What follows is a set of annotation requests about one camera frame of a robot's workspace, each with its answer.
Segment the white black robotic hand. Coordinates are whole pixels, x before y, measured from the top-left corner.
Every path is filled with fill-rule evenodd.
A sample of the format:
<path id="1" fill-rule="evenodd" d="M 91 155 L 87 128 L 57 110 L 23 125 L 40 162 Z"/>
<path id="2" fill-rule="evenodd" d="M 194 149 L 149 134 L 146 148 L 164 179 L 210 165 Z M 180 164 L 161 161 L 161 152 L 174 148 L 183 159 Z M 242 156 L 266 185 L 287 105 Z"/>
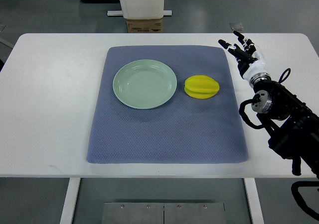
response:
<path id="1" fill-rule="evenodd" d="M 232 45 L 222 39 L 219 39 L 218 43 L 236 58 L 240 76 L 252 84 L 254 77 L 267 73 L 264 56 L 259 47 L 251 39 L 238 31 L 234 31 L 233 33 L 237 36 L 243 49 L 237 44 Z"/>

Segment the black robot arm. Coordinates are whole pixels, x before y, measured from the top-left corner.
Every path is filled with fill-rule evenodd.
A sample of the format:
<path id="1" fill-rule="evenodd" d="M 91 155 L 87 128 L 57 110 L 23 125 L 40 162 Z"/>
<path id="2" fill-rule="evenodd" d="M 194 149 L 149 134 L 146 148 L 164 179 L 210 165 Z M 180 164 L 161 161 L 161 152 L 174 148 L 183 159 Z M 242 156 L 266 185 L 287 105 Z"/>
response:
<path id="1" fill-rule="evenodd" d="M 292 161 L 293 175 L 301 175 L 302 162 L 318 175 L 319 117 L 282 85 L 290 72 L 287 68 L 279 81 L 266 73 L 254 76 L 255 94 L 240 104 L 239 114 L 250 127 L 267 131 L 269 148 Z"/>

